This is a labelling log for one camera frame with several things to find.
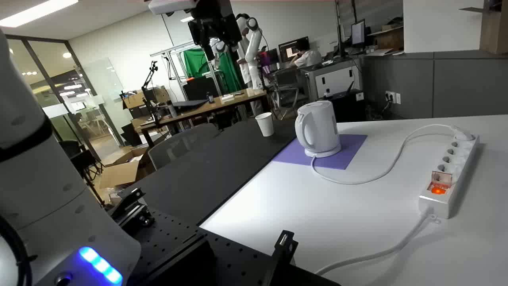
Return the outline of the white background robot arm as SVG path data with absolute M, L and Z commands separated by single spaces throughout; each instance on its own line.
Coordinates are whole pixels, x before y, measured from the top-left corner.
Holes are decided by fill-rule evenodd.
M 262 39 L 262 28 L 255 17 L 246 12 L 236 15 L 236 23 L 241 33 L 241 41 L 238 42 L 238 60 L 241 76 L 244 82 L 252 88 L 262 87 L 262 77 L 257 63 L 257 54 Z

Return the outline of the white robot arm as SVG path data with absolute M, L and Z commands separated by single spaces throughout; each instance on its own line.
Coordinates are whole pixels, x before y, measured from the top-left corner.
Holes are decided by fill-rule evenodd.
M 0 216 L 17 286 L 127 286 L 141 255 L 55 139 L 1 33 Z

